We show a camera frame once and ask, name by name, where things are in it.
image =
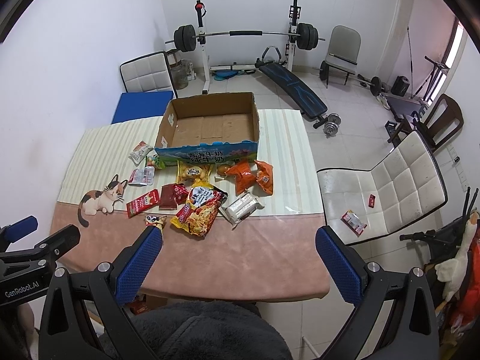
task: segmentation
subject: dark fuzzy clothing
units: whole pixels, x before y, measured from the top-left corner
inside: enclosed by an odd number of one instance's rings
[[[131,321],[162,360],[292,360],[285,340],[273,327],[233,303],[176,303]],[[119,358],[107,334],[100,342],[106,354]]]

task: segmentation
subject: calico cat figure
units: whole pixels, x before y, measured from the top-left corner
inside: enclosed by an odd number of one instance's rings
[[[82,210],[86,215],[95,215],[97,210],[102,210],[104,214],[113,212],[113,204],[117,200],[123,202],[123,190],[127,183],[128,180],[119,182],[119,176],[115,175],[103,191],[91,190],[85,193],[78,205],[78,221],[80,224],[83,227],[89,225],[88,221],[82,217]]]

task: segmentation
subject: white stuffed goose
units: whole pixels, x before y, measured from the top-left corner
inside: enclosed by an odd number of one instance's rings
[[[470,219],[466,222],[465,232],[463,233],[460,249],[453,259],[448,259],[435,266],[437,279],[445,283],[443,289],[443,298],[449,302],[453,295],[457,293],[462,285],[465,274],[467,273],[467,264],[469,259],[467,252],[477,231],[477,220],[480,218],[478,212],[472,213]]]

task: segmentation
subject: white shoe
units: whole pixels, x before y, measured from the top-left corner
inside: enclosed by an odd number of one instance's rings
[[[381,93],[376,97],[376,99],[381,105],[383,105],[385,109],[390,109],[390,106],[387,103],[387,99]]]

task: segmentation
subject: cardboard box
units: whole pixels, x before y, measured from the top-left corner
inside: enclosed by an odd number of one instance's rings
[[[167,166],[257,158],[259,118],[254,94],[212,93],[173,99],[158,129],[155,151]]]

